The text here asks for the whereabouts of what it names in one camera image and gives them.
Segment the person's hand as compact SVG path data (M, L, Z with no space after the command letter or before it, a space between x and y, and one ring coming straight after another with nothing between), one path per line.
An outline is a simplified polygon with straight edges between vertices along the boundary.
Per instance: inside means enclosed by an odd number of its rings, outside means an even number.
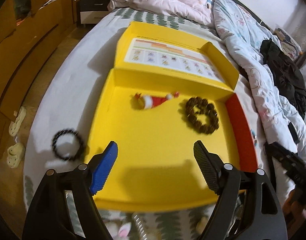
M300 227L306 219L306 204L300 204L296 196L297 189L293 189L282 207L288 229Z

